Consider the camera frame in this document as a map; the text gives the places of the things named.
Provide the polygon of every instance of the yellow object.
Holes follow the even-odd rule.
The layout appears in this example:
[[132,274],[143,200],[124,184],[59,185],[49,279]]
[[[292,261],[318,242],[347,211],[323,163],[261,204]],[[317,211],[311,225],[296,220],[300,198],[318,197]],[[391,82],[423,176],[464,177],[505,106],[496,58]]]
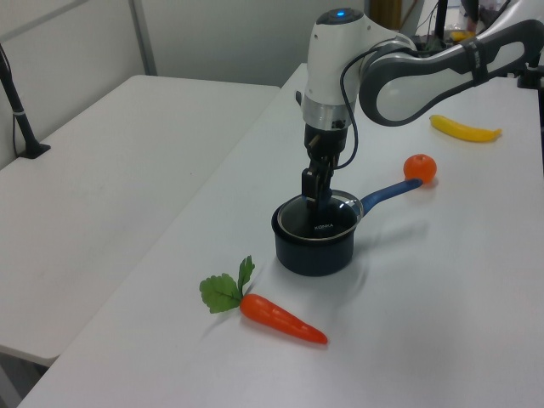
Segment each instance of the yellow object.
[[467,38],[474,37],[476,33],[474,31],[452,31],[450,38],[454,43],[459,43]]
[[430,119],[433,128],[436,128],[445,134],[449,134],[454,138],[466,140],[468,142],[492,142],[502,133],[502,129],[489,130],[469,127],[441,115],[432,115]]

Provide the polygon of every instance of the orange fruit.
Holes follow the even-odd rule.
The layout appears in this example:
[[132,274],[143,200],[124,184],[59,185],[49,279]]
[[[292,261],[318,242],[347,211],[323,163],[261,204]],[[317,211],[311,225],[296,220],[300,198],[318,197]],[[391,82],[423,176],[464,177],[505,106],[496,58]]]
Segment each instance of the orange fruit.
[[421,179],[424,184],[430,183],[436,174],[436,161],[424,154],[408,157],[404,172],[406,179]]

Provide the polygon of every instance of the orange carrot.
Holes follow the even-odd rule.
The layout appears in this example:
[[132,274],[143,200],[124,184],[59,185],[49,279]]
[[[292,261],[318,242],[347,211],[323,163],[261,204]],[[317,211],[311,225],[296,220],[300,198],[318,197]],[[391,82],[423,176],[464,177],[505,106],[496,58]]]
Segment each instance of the orange carrot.
[[308,342],[327,344],[326,335],[307,325],[281,307],[262,296],[252,293],[244,296],[240,302],[240,311],[248,319],[272,327],[280,332],[302,338]]

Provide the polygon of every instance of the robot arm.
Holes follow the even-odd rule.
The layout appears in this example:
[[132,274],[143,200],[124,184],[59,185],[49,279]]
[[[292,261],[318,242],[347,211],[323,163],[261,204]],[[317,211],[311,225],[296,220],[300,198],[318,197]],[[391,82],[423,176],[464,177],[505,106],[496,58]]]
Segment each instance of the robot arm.
[[[310,157],[303,171],[303,196],[309,207],[319,208],[320,201],[326,201],[338,168],[351,124],[346,100],[353,110],[359,94],[361,108],[371,120],[400,126],[453,94],[523,66],[543,48],[541,0],[512,0],[487,31],[429,58],[418,58],[407,37],[357,10],[323,14],[310,38],[308,83],[301,104]],[[340,77],[349,65],[344,99]]]
[[426,59],[390,54],[362,73],[365,114],[385,126],[412,122],[443,99],[524,66],[544,48],[544,3],[512,1],[490,29]]

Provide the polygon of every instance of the blue pot handle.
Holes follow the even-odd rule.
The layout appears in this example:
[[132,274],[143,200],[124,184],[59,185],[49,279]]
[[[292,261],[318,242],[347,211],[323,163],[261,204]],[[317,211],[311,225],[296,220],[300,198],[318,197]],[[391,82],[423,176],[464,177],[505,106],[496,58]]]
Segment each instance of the blue pot handle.
[[402,183],[393,184],[385,189],[375,191],[372,194],[367,195],[360,202],[363,205],[363,217],[379,202],[385,201],[389,198],[393,198],[404,194],[410,190],[414,190],[417,187],[421,187],[423,184],[420,178],[410,178]]

